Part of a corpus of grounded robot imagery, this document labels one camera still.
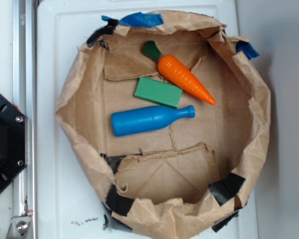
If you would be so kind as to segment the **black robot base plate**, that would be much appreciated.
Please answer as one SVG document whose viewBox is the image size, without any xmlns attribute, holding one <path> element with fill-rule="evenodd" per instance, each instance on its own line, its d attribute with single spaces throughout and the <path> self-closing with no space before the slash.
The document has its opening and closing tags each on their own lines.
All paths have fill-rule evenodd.
<svg viewBox="0 0 299 239">
<path fill-rule="evenodd" d="M 26 120 L 0 93 L 0 194 L 26 167 Z"/>
</svg>

